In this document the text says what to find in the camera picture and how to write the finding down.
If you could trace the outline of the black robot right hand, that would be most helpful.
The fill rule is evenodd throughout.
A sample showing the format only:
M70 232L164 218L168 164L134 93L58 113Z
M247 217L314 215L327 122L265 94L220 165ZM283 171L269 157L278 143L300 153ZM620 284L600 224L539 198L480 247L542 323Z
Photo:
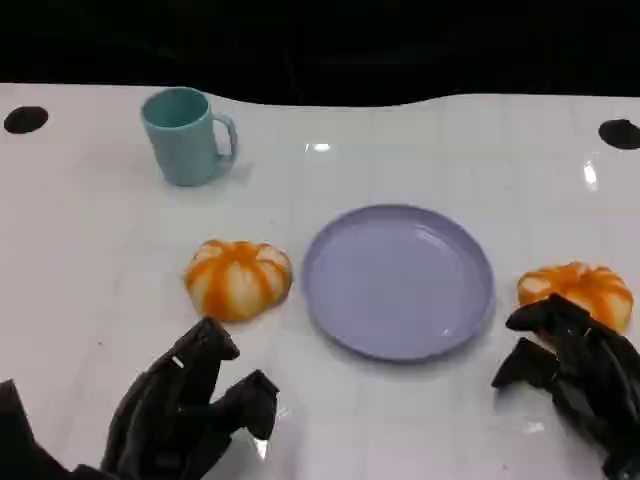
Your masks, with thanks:
M606 452L606 478L637 479L639 353L631 342L558 294L518 308L506 327L540 334L551 348L520 338L491 386L547 391L558 413Z

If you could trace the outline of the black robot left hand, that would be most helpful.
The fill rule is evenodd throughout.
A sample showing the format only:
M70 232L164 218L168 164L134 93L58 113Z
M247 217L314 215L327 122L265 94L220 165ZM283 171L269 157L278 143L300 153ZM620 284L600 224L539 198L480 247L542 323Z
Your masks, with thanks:
M271 437L278 387L255 370L212 397L220 368L240 351L215 320L203 318L142 374L110 422L102 471L118 479L201 479L233 434Z

